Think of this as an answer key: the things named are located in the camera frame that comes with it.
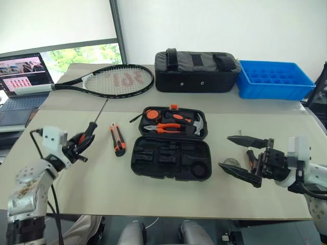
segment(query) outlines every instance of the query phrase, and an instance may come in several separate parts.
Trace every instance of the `laptop keyboard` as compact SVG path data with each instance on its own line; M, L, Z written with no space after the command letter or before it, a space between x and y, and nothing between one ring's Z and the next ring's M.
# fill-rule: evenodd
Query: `laptop keyboard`
M48 96L8 99L0 111L26 110L39 108Z

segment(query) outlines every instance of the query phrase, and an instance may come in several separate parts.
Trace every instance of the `racket strings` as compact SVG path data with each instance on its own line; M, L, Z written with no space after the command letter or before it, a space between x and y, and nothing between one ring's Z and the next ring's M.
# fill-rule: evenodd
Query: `racket strings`
M85 88L98 93L119 95L142 90L151 81L151 75L141 68L116 68L88 77Z

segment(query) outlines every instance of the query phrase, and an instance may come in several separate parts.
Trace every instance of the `black tool case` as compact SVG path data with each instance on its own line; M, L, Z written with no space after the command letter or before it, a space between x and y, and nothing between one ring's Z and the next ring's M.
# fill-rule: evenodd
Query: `black tool case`
M160 113L158 119L147 119L147 112L155 110ZM203 120L203 128L199 135L195 135L196 128L191 124L183 124L181 129L167 128L169 131L182 133L157 133L155 130L146 130L144 126L161 124L174 124L176 120L172 114L182 115L190 120ZM131 168L137 175L163 179L204 181L211 176L210 149L202 141L208 134L204 113L198 110L169 107L147 107L144 109L139 123L139 137L133 148Z
M177 52L169 48L155 56L155 85L161 92L228 92L241 72L229 53Z

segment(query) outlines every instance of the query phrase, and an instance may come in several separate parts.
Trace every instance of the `blue plastic crate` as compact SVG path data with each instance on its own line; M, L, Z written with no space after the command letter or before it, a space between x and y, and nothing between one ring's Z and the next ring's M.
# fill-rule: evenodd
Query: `blue plastic crate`
M295 63L241 60L237 80L243 99L302 100L316 85Z

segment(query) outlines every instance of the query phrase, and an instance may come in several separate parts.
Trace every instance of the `tennis racket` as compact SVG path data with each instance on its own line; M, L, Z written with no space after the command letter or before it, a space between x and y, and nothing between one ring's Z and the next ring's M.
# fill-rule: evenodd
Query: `tennis racket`
M153 80L152 72L143 66L113 65L69 82L16 88L15 92L16 94L30 94L70 89L103 98L120 99L144 93L152 87Z

